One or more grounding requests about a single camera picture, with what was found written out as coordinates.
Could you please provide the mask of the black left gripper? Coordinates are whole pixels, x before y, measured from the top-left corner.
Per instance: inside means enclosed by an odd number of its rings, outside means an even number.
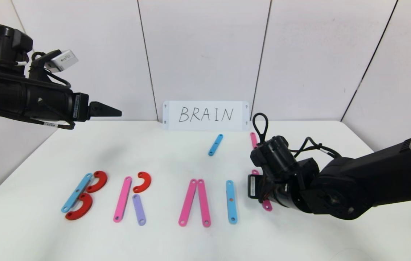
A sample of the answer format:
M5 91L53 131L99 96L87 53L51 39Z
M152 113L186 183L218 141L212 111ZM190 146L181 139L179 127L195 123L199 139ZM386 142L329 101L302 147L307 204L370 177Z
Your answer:
M92 117L122 116L122 111L119 109L100 102L90 102L88 107L87 94L74 93L61 84L46 86L26 84L25 86L25 115L32 119L86 121Z

